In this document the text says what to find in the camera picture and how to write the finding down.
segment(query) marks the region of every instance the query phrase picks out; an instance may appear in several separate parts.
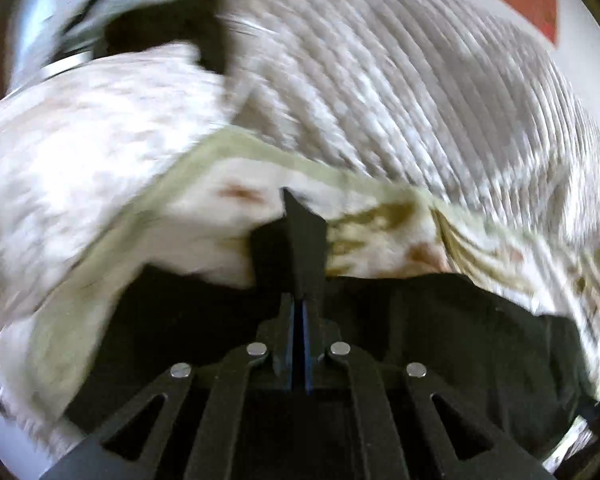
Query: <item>silver rivet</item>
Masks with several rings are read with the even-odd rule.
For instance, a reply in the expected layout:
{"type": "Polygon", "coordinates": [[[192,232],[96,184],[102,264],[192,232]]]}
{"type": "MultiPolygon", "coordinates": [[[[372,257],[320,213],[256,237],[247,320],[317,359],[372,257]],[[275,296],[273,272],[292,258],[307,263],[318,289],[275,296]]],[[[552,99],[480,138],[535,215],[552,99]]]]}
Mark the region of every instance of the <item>silver rivet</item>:
{"type": "Polygon", "coordinates": [[[344,341],[336,341],[331,345],[331,353],[333,355],[347,355],[351,352],[351,347],[344,341]]]}
{"type": "Polygon", "coordinates": [[[267,345],[264,343],[251,343],[247,346],[247,354],[251,357],[261,357],[267,353],[267,345]]]}
{"type": "Polygon", "coordinates": [[[409,363],[407,365],[407,373],[409,377],[417,377],[421,379],[427,375],[427,367],[422,363],[409,363]]]}
{"type": "Polygon", "coordinates": [[[191,365],[186,363],[177,363],[171,367],[171,377],[175,379],[184,379],[191,375],[191,365]]]}

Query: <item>metal screw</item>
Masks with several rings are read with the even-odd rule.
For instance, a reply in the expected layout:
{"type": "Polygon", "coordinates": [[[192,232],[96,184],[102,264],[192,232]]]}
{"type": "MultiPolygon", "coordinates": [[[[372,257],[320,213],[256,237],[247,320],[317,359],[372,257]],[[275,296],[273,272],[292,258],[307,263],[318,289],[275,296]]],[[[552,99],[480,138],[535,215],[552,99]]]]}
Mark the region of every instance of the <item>metal screw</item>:
{"type": "Polygon", "coordinates": [[[191,365],[186,363],[177,363],[171,367],[171,377],[175,379],[184,379],[191,375],[191,365]]]}
{"type": "Polygon", "coordinates": [[[267,345],[264,343],[251,343],[247,346],[247,354],[251,357],[261,357],[267,353],[267,345]]]}
{"type": "Polygon", "coordinates": [[[423,378],[427,375],[427,367],[422,363],[410,363],[407,365],[409,377],[423,378]]]}
{"type": "Polygon", "coordinates": [[[349,352],[351,352],[351,346],[344,341],[336,341],[331,345],[331,353],[333,355],[347,355],[349,352]]]}

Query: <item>pillow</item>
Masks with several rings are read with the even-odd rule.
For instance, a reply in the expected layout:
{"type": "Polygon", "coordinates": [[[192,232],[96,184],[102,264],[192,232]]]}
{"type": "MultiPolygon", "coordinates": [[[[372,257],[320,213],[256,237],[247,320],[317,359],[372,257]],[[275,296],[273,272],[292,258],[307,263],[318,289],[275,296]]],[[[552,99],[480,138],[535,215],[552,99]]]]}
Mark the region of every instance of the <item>pillow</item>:
{"type": "Polygon", "coordinates": [[[330,166],[600,245],[600,132],[536,40],[463,0],[228,0],[234,122],[330,166]]]}

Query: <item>triangular cutout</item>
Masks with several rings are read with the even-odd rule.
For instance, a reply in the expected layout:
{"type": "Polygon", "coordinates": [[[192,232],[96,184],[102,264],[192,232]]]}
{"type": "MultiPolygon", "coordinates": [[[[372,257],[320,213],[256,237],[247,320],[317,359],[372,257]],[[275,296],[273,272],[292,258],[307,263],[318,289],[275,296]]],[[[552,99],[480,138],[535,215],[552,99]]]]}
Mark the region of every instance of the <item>triangular cutout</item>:
{"type": "Polygon", "coordinates": [[[103,444],[107,451],[134,462],[140,458],[155,421],[164,405],[164,396],[155,396],[122,430],[103,444]]]}
{"type": "Polygon", "coordinates": [[[464,462],[493,448],[493,442],[476,430],[439,395],[432,397],[458,460],[464,462]]]}

